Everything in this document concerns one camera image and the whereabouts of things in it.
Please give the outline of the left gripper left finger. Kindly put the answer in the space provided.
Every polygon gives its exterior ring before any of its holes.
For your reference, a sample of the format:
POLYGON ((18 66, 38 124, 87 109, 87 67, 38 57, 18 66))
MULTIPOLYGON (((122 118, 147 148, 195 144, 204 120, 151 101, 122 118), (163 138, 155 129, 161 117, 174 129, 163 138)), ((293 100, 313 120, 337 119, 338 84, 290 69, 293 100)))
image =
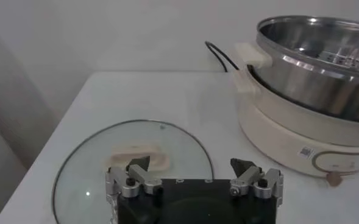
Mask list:
POLYGON ((112 213, 118 211, 118 197, 135 198, 140 191, 158 195, 163 190, 163 181, 148 172, 150 156, 132 159, 125 168, 110 166, 105 171, 106 199, 112 213))

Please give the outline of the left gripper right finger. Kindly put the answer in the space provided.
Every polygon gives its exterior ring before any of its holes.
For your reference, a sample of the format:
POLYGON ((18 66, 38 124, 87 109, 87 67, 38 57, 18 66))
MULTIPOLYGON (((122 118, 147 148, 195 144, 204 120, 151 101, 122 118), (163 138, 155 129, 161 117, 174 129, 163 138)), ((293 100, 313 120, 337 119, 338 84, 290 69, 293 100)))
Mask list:
POLYGON ((250 192, 260 199, 276 199, 276 206, 283 203, 283 174, 278 169, 266 173, 252 161, 232 158, 230 165, 236 178, 230 180, 230 194, 233 197, 245 196, 250 192))

